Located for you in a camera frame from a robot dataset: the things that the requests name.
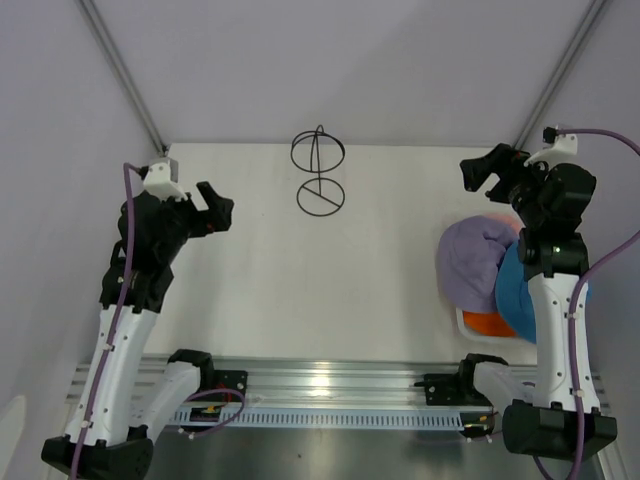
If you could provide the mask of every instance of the orange cloth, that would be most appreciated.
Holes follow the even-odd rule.
[[[499,313],[462,312],[464,323],[478,333],[490,337],[517,337],[516,332],[504,321]]]

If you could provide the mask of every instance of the black wire hoop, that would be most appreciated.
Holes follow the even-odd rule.
[[[318,141],[320,137],[325,137],[333,140],[335,144],[338,146],[338,148],[340,148],[340,151],[342,152],[342,157],[340,158],[338,163],[324,169],[322,168],[322,163],[320,161],[320,142]],[[298,146],[301,142],[308,140],[309,138],[311,138],[311,151],[309,154],[309,168],[306,168],[300,165],[298,162],[296,162],[296,159],[293,156],[293,151],[295,150],[296,146]],[[315,162],[316,168],[314,168],[314,162],[313,162],[314,152],[316,156],[316,162]],[[294,137],[293,141],[291,142],[291,152],[290,152],[291,161],[298,169],[302,170],[303,172],[313,173],[317,175],[315,178],[312,178],[304,182],[302,185],[300,185],[300,188],[298,188],[298,192],[296,193],[296,202],[298,203],[298,207],[300,207],[300,210],[302,210],[307,215],[311,215],[312,217],[328,217],[330,215],[333,215],[334,213],[336,213],[342,208],[346,199],[344,188],[342,188],[342,185],[340,185],[335,180],[331,178],[323,177],[322,175],[332,170],[335,170],[340,165],[342,165],[342,162],[344,162],[345,156],[346,156],[346,149],[344,147],[344,144],[340,140],[338,140],[336,137],[326,133],[322,125],[318,125],[318,127],[315,130],[307,130],[305,132],[299,133]],[[323,195],[322,194],[323,183],[333,184],[337,186],[342,198],[336,201],[336,199],[331,199]],[[317,190],[314,190],[312,188],[314,184],[317,185]],[[302,204],[302,201],[300,200],[300,194],[303,191],[307,191],[317,197],[322,198],[328,204],[333,205],[334,208],[331,209],[329,212],[325,212],[325,213],[318,213],[318,212],[311,211],[309,208],[305,207]]]

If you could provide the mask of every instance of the black mounting bracket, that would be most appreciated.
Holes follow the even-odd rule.
[[[508,365],[500,357],[470,353],[460,362],[456,373],[427,373],[414,386],[424,387],[429,406],[491,407],[491,402],[473,386],[476,365],[482,362]]]
[[[238,390],[243,395],[247,393],[247,379],[249,373],[246,370],[216,370],[213,366],[211,354],[198,350],[177,350],[167,363],[185,362],[200,369],[200,388],[197,392],[215,390],[217,388],[229,388]],[[198,399],[199,402],[228,402],[229,398],[224,393],[214,393]]]

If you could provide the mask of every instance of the wire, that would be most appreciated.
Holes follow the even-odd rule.
[[[246,404],[247,404],[247,400],[244,397],[244,395],[242,394],[242,392],[238,391],[238,390],[233,390],[231,388],[216,388],[214,390],[205,390],[204,392],[198,392],[195,393],[193,395],[191,395],[189,398],[187,398],[187,402],[192,402],[193,400],[197,400],[198,398],[202,398],[202,397],[207,397],[209,395],[217,395],[220,393],[226,393],[226,394],[230,394],[230,395],[234,395],[235,397],[240,399],[240,409],[234,413],[233,415],[231,415],[231,417],[229,417],[228,419],[226,419],[224,422],[219,423],[218,425],[216,425],[215,427],[211,427],[208,428],[207,430],[204,430],[202,432],[186,432],[182,427],[180,428],[180,430],[178,430],[179,433],[188,433],[189,434],[189,438],[191,440],[193,440],[194,438],[200,438],[200,437],[204,437],[205,435],[209,435],[211,433],[215,433],[219,430],[222,430],[224,427],[226,427],[228,424],[230,424],[231,422],[233,422],[236,418],[238,418],[240,416],[240,414],[243,412]]]
[[[340,160],[338,160],[338,162],[328,168],[322,168],[321,162],[320,162],[320,137],[324,137],[324,138],[328,138],[330,140],[333,140],[335,142],[335,144],[338,146],[338,148],[340,149],[340,152],[342,153],[342,156],[340,157]],[[300,165],[298,162],[296,162],[295,157],[293,156],[293,152],[296,148],[297,145],[299,145],[301,142],[303,142],[304,140],[308,140],[309,138],[311,138],[311,149],[309,152],[309,168],[307,169],[306,167]],[[314,168],[313,166],[313,155],[315,152],[315,156],[316,156],[316,165],[317,167]],[[316,174],[315,178],[312,178],[311,180],[307,180],[306,182],[304,182],[300,188],[298,188],[298,192],[296,193],[296,202],[298,203],[298,207],[300,207],[300,210],[302,210],[303,212],[305,212],[307,215],[311,215],[312,217],[328,217],[330,215],[333,215],[334,213],[336,213],[338,210],[340,210],[342,208],[342,206],[344,205],[345,202],[345,192],[344,189],[342,188],[342,185],[340,185],[338,182],[336,182],[335,180],[331,179],[331,178],[327,178],[327,177],[323,177],[322,175],[330,172],[332,170],[335,170],[336,168],[338,168],[342,162],[344,161],[346,155],[346,149],[344,147],[344,144],[338,140],[336,137],[329,135],[328,133],[326,133],[324,131],[324,127],[322,125],[318,125],[318,127],[314,130],[307,130],[305,132],[299,133],[298,135],[296,135],[293,139],[293,141],[291,142],[291,151],[289,153],[289,156],[291,157],[291,161],[293,162],[293,164],[299,168],[300,170],[302,170],[303,172],[307,172],[307,173],[314,173]],[[336,186],[336,188],[340,191],[340,194],[342,195],[342,198],[339,201],[334,201],[332,199],[330,199],[329,197],[325,196],[322,194],[322,184],[323,182],[326,183],[331,183],[333,185]],[[318,191],[315,191],[312,188],[309,188],[307,185],[311,185],[311,184],[318,184]],[[318,198],[323,199],[325,202],[333,205],[335,208],[333,210],[330,210],[326,213],[315,213],[311,210],[309,210],[308,208],[305,208],[302,205],[302,201],[300,200],[300,194],[302,193],[302,190],[307,191],[308,193],[315,195]]]
[[[500,412],[498,412],[497,410],[492,411],[491,413],[487,413],[485,415],[481,415],[480,417],[474,419],[474,420],[470,420],[468,422],[465,422],[466,424],[470,424],[470,423],[480,423],[480,422],[486,422],[487,420],[489,420],[490,418],[493,419],[493,422],[495,424],[495,419],[494,417],[496,415],[500,414]]]
[[[135,215],[133,212],[133,191],[131,188],[131,175],[130,170],[133,170],[136,173],[140,172],[140,169],[134,167],[130,163],[125,163],[123,166],[124,170],[124,189],[127,196],[127,249],[125,252],[125,261],[124,261],[124,273],[122,275],[123,282],[120,287],[120,295],[118,296],[118,301],[116,303],[115,311],[113,312],[113,318],[111,320],[111,327],[109,328],[109,334],[107,335],[106,344],[113,345],[113,339],[116,336],[116,330],[118,327],[118,320],[120,320],[120,313],[122,312],[122,307],[124,306],[124,301],[127,297],[127,291],[129,290],[129,284],[131,283],[131,270],[133,267],[133,246],[135,241]],[[91,383],[91,388],[89,390],[89,397],[87,399],[87,405],[85,405],[84,417],[83,417],[83,426],[80,429],[80,435],[78,435],[78,441],[76,443],[76,447],[73,451],[73,459],[71,461],[71,472],[70,478],[71,480],[77,480],[78,478],[78,467],[80,465],[80,455],[82,453],[82,447],[84,446],[84,442],[87,438],[87,431],[91,424],[91,414],[93,411],[93,406],[96,402],[96,397],[98,395],[98,387],[100,386],[100,380],[102,379],[102,374],[104,373],[104,368],[107,363],[107,357],[112,350],[103,350],[102,355],[100,357],[100,361],[98,362],[98,367],[96,368],[96,373],[93,377],[93,382]]]
[[[218,385],[216,385],[216,388],[227,388],[227,386],[224,383],[219,383]],[[231,395],[230,393],[227,393],[225,395],[225,400],[227,401],[227,403],[231,403],[231,397],[233,397],[233,395]]]
[[[568,129],[560,129],[557,130],[558,135],[603,135],[605,137],[615,138],[620,142],[627,145],[631,148],[638,156],[640,156],[640,146],[628,139],[624,135],[621,135],[616,132],[612,132],[611,130],[602,130],[597,128],[568,128]],[[578,283],[576,284],[573,293],[571,295],[571,301],[569,302],[569,365],[571,367],[571,383],[574,392],[580,391],[580,372],[578,371],[578,355],[577,355],[577,345],[576,345],[576,308],[578,306],[578,298],[580,297],[580,292],[584,285],[593,277],[593,275],[602,268],[604,264],[617,257],[631,245],[633,245],[636,241],[640,239],[640,230],[638,230],[629,240],[624,242],[619,247],[615,248],[607,255],[598,260],[593,266],[587,270],[587,272],[580,277]],[[567,477],[569,480],[576,480],[578,478],[578,474],[580,472],[580,465],[582,463],[582,455],[584,453],[584,430],[585,430],[585,420],[584,420],[584,404],[582,402],[582,398],[577,396],[576,399],[576,414],[578,415],[578,434],[576,441],[576,454],[573,460],[573,465],[571,467],[571,471],[569,472],[569,476]],[[536,466],[542,473],[542,476],[546,480],[553,480],[549,472],[544,468],[542,462],[538,457],[533,458],[536,462]]]

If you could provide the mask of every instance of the metal frame bar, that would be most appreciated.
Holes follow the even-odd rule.
[[[142,126],[146,130],[149,140],[153,144],[156,152],[160,156],[165,156],[167,147],[162,141],[160,132],[153,122],[153,118],[151,118],[149,109],[142,100],[142,96],[136,88],[131,74],[129,73],[129,69],[122,60],[120,52],[118,51],[118,48],[116,47],[113,38],[111,37],[111,34],[98,11],[98,8],[93,0],[75,0],[75,3],[87,22],[87,26],[96,39],[100,50],[104,54],[105,60],[109,64],[109,67],[111,67],[111,71],[116,77],[120,88],[129,100],[138,120],[140,120]]]
[[[592,0],[589,8],[578,24],[571,40],[567,44],[558,63],[556,63],[553,73],[547,80],[544,89],[536,100],[531,112],[520,129],[518,136],[513,141],[514,148],[523,149],[530,140],[533,130],[538,126],[553,100],[555,99],[563,81],[567,78],[571,68],[575,65],[584,47],[600,23],[607,7],[612,0]]]
[[[142,357],[133,398],[139,399],[162,377],[169,355],[147,354]],[[425,373],[454,373],[455,363],[409,364],[396,362],[335,362],[308,360],[259,360],[214,358],[216,368],[246,370],[247,400],[250,407],[265,409],[297,409],[313,412],[327,409],[357,410],[364,413],[392,412],[458,412],[477,413],[484,407],[429,407],[424,390],[413,383]],[[521,381],[535,381],[535,366],[509,367]],[[89,364],[76,369],[67,404],[78,403],[89,372]],[[593,371],[592,379],[602,412],[611,413],[600,375]],[[190,402],[184,407],[207,406],[207,402]],[[605,480],[625,480],[617,442],[598,453]]]

